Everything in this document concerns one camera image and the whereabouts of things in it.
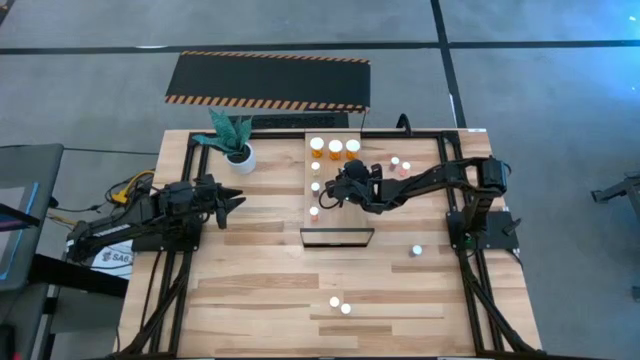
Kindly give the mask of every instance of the black mat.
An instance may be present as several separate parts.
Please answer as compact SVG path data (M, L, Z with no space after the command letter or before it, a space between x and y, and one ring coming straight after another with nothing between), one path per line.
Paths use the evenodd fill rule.
M365 112L369 60L185 51L165 101L298 111Z
M238 116L229 116L235 121ZM254 115L251 121L253 129L304 129L304 128L338 128L349 127L347 113L312 113L312 114L282 114L282 115Z

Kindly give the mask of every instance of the wooden table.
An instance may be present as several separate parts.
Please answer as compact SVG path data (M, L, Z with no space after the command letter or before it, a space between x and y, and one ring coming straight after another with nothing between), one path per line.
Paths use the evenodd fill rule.
M165 132L154 186L180 180L189 132ZM459 134L464 157L491 154L486 132ZM233 174L219 152L210 152L207 172L227 187L244 190L247 201L229 216L227 230L219 230L214 220L205 226L193 256L179 356L474 354L458 260L449 246L444 191L382 215L367 214L376 232L366 248L305 249L299 234L307 214L304 141L251 143L257 167L248 176ZM392 156L410 161L413 174L439 163L433 140L362 141L367 165L379 162L386 170ZM500 209L504 202L498 199L494 205ZM416 244L423 246L423 255L411 258ZM505 251L485 253L498 308L526 342L539 348L520 266ZM135 259L119 327L123 345L138 331L154 258L154 253L143 253ZM149 313L162 263L161 258ZM332 296L351 304L352 313L344 316L331 308ZM479 303L478 308L490 349L486 314ZM172 315L170 309L161 350L167 348Z

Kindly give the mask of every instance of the concrete floor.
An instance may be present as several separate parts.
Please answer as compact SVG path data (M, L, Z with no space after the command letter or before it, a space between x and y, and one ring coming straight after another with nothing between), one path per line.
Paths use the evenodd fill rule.
M638 39L636 1L441 0L450 41ZM428 0L17 0L0 48L437 41ZM439 50L303 52L372 60L368 127L452 127ZM522 217L522 260L544 348L636 359L640 224L626 199L589 191L640 170L640 49L453 50L469 127L487 128L513 167L508 204ZM200 107L167 105L177 54L0 56L0 146L156 152L162 132L202 128ZM231 113L251 111L232 109ZM352 126L359 126L352 117ZM104 188L155 156L65 152L55 196L99 202ZM55 230L45 252L62 249ZM54 359L104 355L113 329L59 337Z

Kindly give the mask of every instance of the potted plant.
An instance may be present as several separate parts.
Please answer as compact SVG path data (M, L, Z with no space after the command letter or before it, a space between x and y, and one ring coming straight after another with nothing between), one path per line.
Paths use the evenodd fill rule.
M256 167L256 155L247 141L251 136L253 116L248 120L243 120L240 116L235 122L232 122L224 112L218 114L209 109L209 114L213 127L216 129L216 137L195 135L193 139L202 145L211 146L222 152L236 173L244 175L252 172Z

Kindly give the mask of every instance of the table leg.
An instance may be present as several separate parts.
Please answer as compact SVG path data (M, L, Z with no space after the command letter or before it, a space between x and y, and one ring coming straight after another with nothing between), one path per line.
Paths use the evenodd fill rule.
M47 283L124 298L128 280L62 260L36 254L29 271L30 282Z

